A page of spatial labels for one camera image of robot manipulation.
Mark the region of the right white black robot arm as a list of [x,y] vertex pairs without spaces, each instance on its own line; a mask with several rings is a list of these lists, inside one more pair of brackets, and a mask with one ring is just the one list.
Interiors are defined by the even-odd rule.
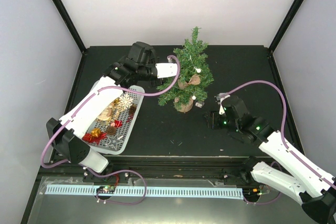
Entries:
[[296,201],[317,223],[328,223],[335,214],[335,176],[318,167],[261,117],[252,116],[242,99],[219,93],[219,109],[206,117],[210,129],[225,129],[228,135],[255,146],[272,157],[285,171],[281,172],[249,157],[238,171],[239,179],[266,184]]

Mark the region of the brown burlap bow ornament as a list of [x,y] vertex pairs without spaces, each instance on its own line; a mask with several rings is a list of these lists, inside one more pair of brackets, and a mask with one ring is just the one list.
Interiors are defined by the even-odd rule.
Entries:
[[192,75],[189,82],[181,81],[180,79],[177,80],[177,84],[178,84],[178,87],[180,89],[185,89],[186,87],[188,87],[190,85],[194,85],[194,86],[199,85],[200,82],[201,82],[201,79],[200,79],[200,76],[198,74]]

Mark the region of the small green christmas tree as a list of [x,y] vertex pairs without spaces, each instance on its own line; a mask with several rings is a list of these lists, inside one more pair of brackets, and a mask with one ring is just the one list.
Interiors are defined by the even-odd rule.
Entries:
[[178,79],[189,82],[192,75],[198,74],[201,79],[200,84],[180,89],[176,81],[169,91],[159,96],[158,104],[160,106],[172,102],[176,111],[186,113],[191,110],[195,102],[206,100],[206,88],[214,81],[214,78],[206,62],[205,49],[207,49],[208,44],[198,38],[199,30],[199,27],[194,27],[191,37],[184,40],[181,48],[175,48],[173,54],[180,62]]

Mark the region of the red santa ornament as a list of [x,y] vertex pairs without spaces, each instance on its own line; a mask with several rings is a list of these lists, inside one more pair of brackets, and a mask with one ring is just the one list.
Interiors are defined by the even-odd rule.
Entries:
[[116,127],[116,128],[119,128],[123,125],[123,122],[122,120],[114,120],[110,123],[110,126],[111,127]]

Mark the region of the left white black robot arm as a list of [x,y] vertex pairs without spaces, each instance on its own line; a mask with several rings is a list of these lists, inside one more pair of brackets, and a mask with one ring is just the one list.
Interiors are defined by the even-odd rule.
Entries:
[[63,163],[78,164],[91,170],[100,181],[108,181],[113,169],[103,155],[83,141],[87,129],[112,101],[123,92],[132,92],[132,85],[172,77],[167,88],[150,93],[155,97],[169,91],[179,74],[180,63],[176,56],[169,55],[167,62],[160,63],[152,46],[135,42],[127,55],[106,69],[77,106],[59,120],[51,118],[47,122],[49,141],[41,154],[41,166],[51,169]]

